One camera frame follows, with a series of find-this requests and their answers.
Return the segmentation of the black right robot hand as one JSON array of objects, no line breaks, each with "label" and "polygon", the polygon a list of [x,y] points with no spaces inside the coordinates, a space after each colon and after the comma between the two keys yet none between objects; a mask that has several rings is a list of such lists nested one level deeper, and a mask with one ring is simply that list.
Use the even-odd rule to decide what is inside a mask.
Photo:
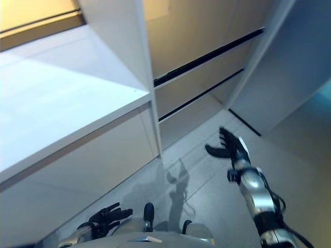
[{"label": "black right robot hand", "polygon": [[250,162],[249,154],[240,139],[224,127],[219,128],[219,138],[222,147],[205,145],[206,152],[216,158],[231,159],[232,165],[239,160]]}]

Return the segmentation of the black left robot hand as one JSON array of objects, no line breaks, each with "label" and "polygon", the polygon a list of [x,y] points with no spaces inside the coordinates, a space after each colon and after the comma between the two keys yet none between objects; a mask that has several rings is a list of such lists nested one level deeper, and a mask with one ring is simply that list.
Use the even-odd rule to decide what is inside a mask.
[{"label": "black left robot hand", "polygon": [[114,203],[108,207],[102,208],[88,219],[96,233],[107,234],[111,229],[118,226],[121,220],[130,217],[133,209],[122,209],[120,203]]}]

